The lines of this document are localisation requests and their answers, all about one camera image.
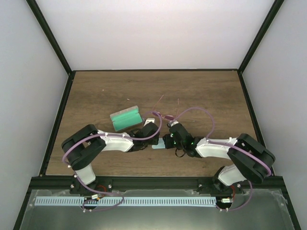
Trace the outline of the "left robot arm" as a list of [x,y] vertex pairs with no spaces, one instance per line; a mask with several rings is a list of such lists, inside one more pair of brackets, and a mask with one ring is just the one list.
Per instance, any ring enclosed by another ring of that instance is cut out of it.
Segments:
[[155,145],[159,140],[159,127],[154,122],[146,122],[141,129],[124,133],[107,133],[93,124],[70,136],[61,144],[65,153],[64,161],[81,180],[81,188],[86,193],[94,193],[98,181],[91,162],[102,151],[135,152]]

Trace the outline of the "pink sunglasses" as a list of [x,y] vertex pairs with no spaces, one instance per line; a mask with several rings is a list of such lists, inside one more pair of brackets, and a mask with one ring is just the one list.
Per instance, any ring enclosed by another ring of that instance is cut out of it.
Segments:
[[180,100],[177,98],[176,102],[176,108],[175,109],[169,109],[167,108],[164,112],[161,112],[157,109],[158,104],[162,101],[164,95],[162,94],[161,97],[158,99],[158,101],[153,105],[152,111],[156,111],[163,120],[166,121],[173,121],[179,114],[179,106],[180,106]]

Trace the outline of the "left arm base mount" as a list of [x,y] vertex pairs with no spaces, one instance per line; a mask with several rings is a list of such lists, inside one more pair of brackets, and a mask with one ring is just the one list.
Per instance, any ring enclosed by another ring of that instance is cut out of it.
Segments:
[[[98,176],[96,179],[87,185],[92,190],[100,191],[100,192],[112,192],[112,185],[113,180],[111,177],[102,177]],[[70,194],[77,194],[77,195],[93,195],[94,192],[85,188],[81,183],[78,181],[77,178],[71,177],[70,178]]]

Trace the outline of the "light blue cleaning cloth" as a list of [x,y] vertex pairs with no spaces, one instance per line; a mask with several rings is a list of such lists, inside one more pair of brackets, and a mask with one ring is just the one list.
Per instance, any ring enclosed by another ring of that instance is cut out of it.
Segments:
[[152,149],[165,149],[165,143],[162,138],[159,138],[157,145],[152,145]]

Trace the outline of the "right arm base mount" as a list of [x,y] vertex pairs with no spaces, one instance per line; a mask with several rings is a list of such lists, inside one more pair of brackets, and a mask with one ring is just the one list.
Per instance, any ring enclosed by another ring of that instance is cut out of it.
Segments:
[[210,194],[211,196],[230,195],[233,193],[231,186],[236,186],[236,184],[240,182],[242,181],[236,181],[231,185],[225,185],[215,177],[200,177],[197,179],[197,192],[200,194]]

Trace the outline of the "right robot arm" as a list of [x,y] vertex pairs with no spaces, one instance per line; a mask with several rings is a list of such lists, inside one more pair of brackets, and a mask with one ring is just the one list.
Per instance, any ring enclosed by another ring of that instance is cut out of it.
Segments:
[[166,149],[181,150],[192,158],[215,157],[232,161],[232,165],[221,167],[214,176],[213,187],[218,193],[245,180],[260,184],[272,175],[275,156],[248,134],[228,139],[193,137],[178,122],[169,127],[169,132],[163,136]]

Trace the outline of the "grey glasses case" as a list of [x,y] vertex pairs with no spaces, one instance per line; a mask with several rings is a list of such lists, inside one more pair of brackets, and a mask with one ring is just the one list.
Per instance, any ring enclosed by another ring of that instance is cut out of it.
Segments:
[[110,119],[116,132],[143,122],[137,105],[111,114]]

